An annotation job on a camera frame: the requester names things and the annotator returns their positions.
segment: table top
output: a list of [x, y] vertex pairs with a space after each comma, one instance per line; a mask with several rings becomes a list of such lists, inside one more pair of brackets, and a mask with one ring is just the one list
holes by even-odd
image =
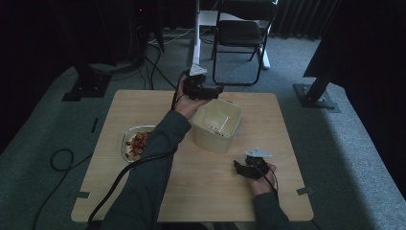
[[[87, 221], [119, 172], [127, 165], [121, 156], [125, 132], [131, 127], [157, 125], [170, 110], [172, 91], [119, 90], [110, 106], [99, 141], [71, 218]], [[169, 185], [159, 221], [255, 221], [252, 194], [233, 161], [244, 164], [245, 151], [256, 147], [270, 151], [265, 161], [277, 166], [280, 205], [290, 220], [311, 220], [313, 211], [283, 116], [274, 94], [223, 92], [220, 100], [242, 108], [242, 129], [226, 153], [198, 147], [189, 131], [174, 155]], [[127, 179], [124, 176], [94, 219], [103, 219]]]

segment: white object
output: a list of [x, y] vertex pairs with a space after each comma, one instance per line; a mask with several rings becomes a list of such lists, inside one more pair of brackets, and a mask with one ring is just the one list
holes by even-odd
[[192, 118], [193, 141], [205, 150], [227, 152], [241, 126], [241, 114], [241, 107], [219, 99], [200, 106]]
[[203, 69], [202, 67], [198, 66], [197, 64], [192, 64], [191, 71], [189, 72], [190, 76], [196, 76], [201, 74], [206, 74], [207, 69]]
[[245, 151], [246, 155], [253, 156], [253, 157], [271, 157], [272, 153], [266, 151], [264, 149], [260, 149], [256, 147], [255, 149]]

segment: bowl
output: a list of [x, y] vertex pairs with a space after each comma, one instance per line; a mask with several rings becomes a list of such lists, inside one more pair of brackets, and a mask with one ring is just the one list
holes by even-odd
[[141, 157], [141, 154], [130, 153], [132, 151], [132, 147], [129, 145], [129, 143], [131, 143], [137, 133], [151, 132], [154, 129], [155, 126], [134, 126], [125, 133], [122, 141], [122, 157], [126, 162], [131, 163], [140, 159]]
[[235, 103], [213, 99], [193, 115], [194, 143], [215, 153], [225, 153], [241, 127], [242, 108]]

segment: stand base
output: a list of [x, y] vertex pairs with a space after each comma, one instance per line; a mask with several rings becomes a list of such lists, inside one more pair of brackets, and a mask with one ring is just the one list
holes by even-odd
[[323, 93], [322, 97], [316, 102], [308, 101], [305, 96], [310, 88], [311, 84], [293, 84], [296, 94], [299, 97], [302, 107], [313, 107], [313, 108], [326, 108], [330, 113], [341, 113], [340, 108], [337, 103], [331, 101], [330, 96], [327, 92]]
[[63, 102], [79, 102], [81, 98], [102, 98], [110, 83], [111, 76], [96, 74], [98, 79], [92, 86], [83, 86], [82, 78], [79, 77], [71, 92], [65, 93]]

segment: person's arm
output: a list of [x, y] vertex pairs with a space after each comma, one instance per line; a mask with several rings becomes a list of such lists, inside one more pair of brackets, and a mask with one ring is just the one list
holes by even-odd
[[[276, 166], [271, 164], [268, 166], [273, 172], [276, 170]], [[266, 177], [275, 186], [275, 178], [271, 171]], [[254, 194], [253, 204], [257, 230], [292, 229], [288, 217], [281, 209], [268, 182], [264, 178], [258, 180], [247, 178], [247, 182]]]
[[[188, 119], [208, 101], [194, 101], [183, 95], [183, 78], [174, 110], [169, 111], [152, 131], [142, 158], [171, 153], [191, 129]], [[108, 210], [101, 229], [155, 229], [167, 188], [173, 154], [139, 165], [131, 170], [123, 190]]]

